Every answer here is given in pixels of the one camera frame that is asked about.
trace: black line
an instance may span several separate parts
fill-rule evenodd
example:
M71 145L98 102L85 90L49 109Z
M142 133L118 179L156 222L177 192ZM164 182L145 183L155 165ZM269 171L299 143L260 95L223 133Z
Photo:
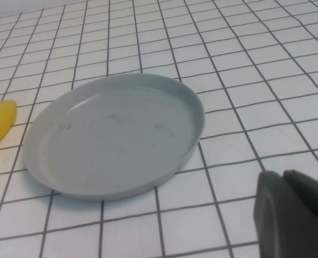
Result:
M98 242L98 258L102 258L103 223L104 223L104 201L101 201L101 204L100 204L100 227L99 227L99 242Z
M109 14L108 14L108 25L107 25L107 54L106 54L106 76L109 76L109 47L110 47L110 2L109 0Z
M155 193L155 203L156 203L156 207L157 207L157 217L158 217L158 228L159 228L159 235L160 235L161 253L162 253L162 257L166 257L163 227L162 227L161 214L160 214L161 210L160 210L160 203L159 203L158 187L154 187L154 193Z
M134 12L136 42L138 43L137 45L138 45L140 72L142 73L142 62L141 62L141 53L140 53L140 44L139 44L139 34L138 34L138 26L137 26L137 24L136 24L136 13L135 13L134 0L132 0L132 3L133 3L133 12Z
M81 34L80 34L80 40L79 40L79 46L78 46L78 53L77 53L77 59L76 59L75 66L74 66L74 72L73 72L73 79L72 79L71 90L73 89L74 80L75 80L75 74L76 74L76 72L77 72L77 66L78 66L79 54L80 54L80 47L81 47L81 45L82 45L82 39L83 39L83 32L84 32L84 25L85 25L85 18L86 18L86 11L87 11L87 9L88 9L88 0L86 0L85 16L84 16L83 25L82 25L82 31L81 31Z
M253 10L251 9L251 7L249 7L249 5L242 0L243 3L253 12ZM280 43L280 41L275 37L275 35L269 30L269 28L261 21L261 23L266 27L266 29L269 31L269 33L274 37L275 40L277 40L277 42ZM291 56L291 54L285 49L285 47L281 44L281 47ZM288 113L288 111L285 109L285 107L283 106L282 102L279 100L279 98L277 97L276 93L273 91L273 89L271 88L270 84L268 83L268 81L266 80L266 78L263 76L263 74L261 73L261 71L258 69L257 65L255 65L254 61L252 60L251 56L248 54L248 52L245 50L248 58L251 60L251 62L254 64L257 72L260 74L260 76L263 78L263 80L265 81L266 85L268 86L268 88L270 89L271 93L274 95L275 99L278 101L279 105L281 106L281 108L283 109L283 111L286 113L287 117L289 118L289 120L293 123L293 126L295 127L296 131L299 133L300 137L302 138L302 140L304 141L304 143L306 144L306 146L308 147L308 149L311 151L311 153L313 154L313 156L315 157L315 159L318 162L318 156L315 154L315 152L313 151L312 147L310 146L309 142L307 141L307 139L305 138L305 136L302 134L302 132L300 131L299 127L296 125L296 123L294 122L294 120L292 119L292 117L290 116L290 114ZM302 67L300 67L300 69L305 73L305 75L307 75L310 80L316 85L316 83L312 80L312 78L310 77L309 74L307 74Z
M217 199L215 191L214 191L214 186L213 186L213 183L212 183L212 180L211 180L211 176L209 174L209 169L207 167L206 159L204 158L203 150L202 150L202 147L201 147L200 143L198 143L198 149L200 151L200 155L201 155L202 163L203 163L203 166L204 166L204 169L205 169L205 172L206 172L206 176L207 176L207 179L208 179L209 187L210 187L210 190L211 190L212 195L213 195L213 199L214 199L216 211L217 211L219 219L220 219L220 224L221 224L221 227L222 227L222 231L223 231L223 234L225 236L225 241L226 241L226 246L227 246L227 249L228 249L228 252L229 252L229 256L231 258L234 258L233 250L230 247L230 240L229 240L229 236L228 236L228 233L227 233L226 224L225 224L225 222L223 220L221 209L220 209L220 207L218 205L218 199Z

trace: countertop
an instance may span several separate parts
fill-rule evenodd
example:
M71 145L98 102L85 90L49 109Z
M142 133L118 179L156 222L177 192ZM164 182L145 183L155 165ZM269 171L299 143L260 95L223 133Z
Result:
M67 198L22 162L34 118L96 78L182 81L206 111L189 163L152 191ZM258 173L318 180L318 1L91 0L0 17L0 257L258 258Z

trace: round dish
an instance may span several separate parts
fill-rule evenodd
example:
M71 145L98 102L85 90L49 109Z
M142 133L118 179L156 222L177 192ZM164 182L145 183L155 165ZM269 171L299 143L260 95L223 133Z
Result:
M204 127L196 94L173 79L127 74L62 95L32 123L24 162L42 184L89 200L125 198L169 179Z

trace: stain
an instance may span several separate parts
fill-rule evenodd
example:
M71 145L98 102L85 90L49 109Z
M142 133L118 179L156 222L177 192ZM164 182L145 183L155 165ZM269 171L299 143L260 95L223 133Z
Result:
M156 124L155 125L155 128L156 129L159 129L159 130L162 130L162 129L165 129L167 126L166 125L163 125L163 124Z

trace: black object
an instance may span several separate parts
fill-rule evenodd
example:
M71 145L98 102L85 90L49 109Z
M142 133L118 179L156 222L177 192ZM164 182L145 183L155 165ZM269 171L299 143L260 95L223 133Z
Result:
M254 217L262 258L318 258L318 181L261 172Z

